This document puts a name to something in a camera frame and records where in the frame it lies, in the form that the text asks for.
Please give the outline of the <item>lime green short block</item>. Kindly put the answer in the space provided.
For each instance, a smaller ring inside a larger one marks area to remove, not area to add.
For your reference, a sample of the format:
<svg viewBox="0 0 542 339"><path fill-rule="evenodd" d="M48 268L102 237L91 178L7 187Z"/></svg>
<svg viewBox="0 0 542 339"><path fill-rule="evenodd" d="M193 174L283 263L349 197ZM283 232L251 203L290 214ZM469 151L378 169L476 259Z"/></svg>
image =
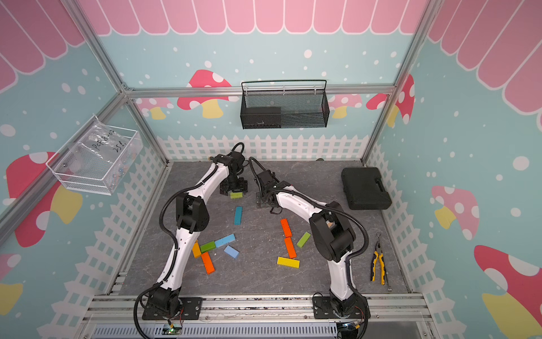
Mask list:
<svg viewBox="0 0 542 339"><path fill-rule="evenodd" d="M231 192L230 193L230 198L231 199L241 199L244 197L244 193L243 192Z"/></svg>

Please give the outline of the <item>teal long block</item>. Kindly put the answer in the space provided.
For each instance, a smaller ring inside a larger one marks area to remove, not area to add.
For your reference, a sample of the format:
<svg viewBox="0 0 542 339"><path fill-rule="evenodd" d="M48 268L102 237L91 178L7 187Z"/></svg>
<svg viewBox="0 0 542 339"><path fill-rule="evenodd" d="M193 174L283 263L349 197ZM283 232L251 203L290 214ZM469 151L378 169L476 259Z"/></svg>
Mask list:
<svg viewBox="0 0 542 339"><path fill-rule="evenodd" d="M242 213L243 213L243 208L241 206L237 206L235 209L235 214L234 214L234 225L241 224Z"/></svg>

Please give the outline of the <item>yellow-orange short block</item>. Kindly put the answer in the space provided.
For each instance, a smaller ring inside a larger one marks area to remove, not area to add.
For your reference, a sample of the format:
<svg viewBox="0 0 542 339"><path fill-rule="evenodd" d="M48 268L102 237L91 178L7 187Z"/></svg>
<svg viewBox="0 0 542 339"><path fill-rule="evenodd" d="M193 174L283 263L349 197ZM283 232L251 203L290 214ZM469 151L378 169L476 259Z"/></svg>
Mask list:
<svg viewBox="0 0 542 339"><path fill-rule="evenodd" d="M193 253L193 256L195 258L200 258L201 257L202 253L201 253L198 241L196 241L196 243L194 244L194 246L192 248L192 253Z"/></svg>

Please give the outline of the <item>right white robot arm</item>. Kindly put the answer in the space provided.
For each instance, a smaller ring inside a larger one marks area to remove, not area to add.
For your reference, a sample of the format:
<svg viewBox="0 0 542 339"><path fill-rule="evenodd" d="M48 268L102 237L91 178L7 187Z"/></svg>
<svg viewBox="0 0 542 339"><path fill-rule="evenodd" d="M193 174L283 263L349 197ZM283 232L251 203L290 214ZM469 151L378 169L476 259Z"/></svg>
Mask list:
<svg viewBox="0 0 542 339"><path fill-rule="evenodd" d="M248 159L248 166L262 204L272 210L289 210L309 223L316 249L327 260L333 311L339 317L359 312L364 319L370 319L367 299L356 289L351 272L351 260L363 254L369 245L364 226L344 212L336 201L315 201L290 183L279 181L274 172L264 168L254 157Z"/></svg>

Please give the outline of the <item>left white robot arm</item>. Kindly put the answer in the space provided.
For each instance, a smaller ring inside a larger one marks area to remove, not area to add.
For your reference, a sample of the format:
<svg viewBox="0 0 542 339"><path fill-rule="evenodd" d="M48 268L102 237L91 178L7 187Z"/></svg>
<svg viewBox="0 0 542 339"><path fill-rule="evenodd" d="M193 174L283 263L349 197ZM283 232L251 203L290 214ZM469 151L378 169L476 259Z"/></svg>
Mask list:
<svg viewBox="0 0 542 339"><path fill-rule="evenodd" d="M238 142L227 154L212 157L209 170L197 184L168 198L159 213L159 227L172 239L172 250L157 282L136 298L135 314L142 308L172 319L182 311L179 293L186 264L196 240L210 222L207 202L216 189L223 195L248 191L248 182L241 176L244 148L244 143Z"/></svg>

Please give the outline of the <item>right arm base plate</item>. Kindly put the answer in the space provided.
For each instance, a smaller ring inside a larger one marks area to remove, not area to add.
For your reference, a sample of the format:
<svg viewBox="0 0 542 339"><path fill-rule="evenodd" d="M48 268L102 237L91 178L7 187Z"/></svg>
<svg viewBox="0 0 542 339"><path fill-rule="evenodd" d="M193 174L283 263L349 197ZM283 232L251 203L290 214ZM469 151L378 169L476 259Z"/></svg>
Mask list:
<svg viewBox="0 0 542 339"><path fill-rule="evenodd" d="M346 300L335 296L313 295L313 316L315 319L370 319L371 312L365 297L351 295Z"/></svg>

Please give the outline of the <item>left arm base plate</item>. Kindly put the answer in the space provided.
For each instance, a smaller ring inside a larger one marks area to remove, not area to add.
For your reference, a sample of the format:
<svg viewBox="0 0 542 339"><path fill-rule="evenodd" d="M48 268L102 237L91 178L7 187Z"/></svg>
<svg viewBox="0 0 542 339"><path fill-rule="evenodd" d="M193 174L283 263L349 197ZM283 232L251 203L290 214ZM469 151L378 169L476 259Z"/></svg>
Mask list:
<svg viewBox="0 0 542 339"><path fill-rule="evenodd" d="M151 300L143 311L143 320L198 320L202 309L201 297L173 297Z"/></svg>

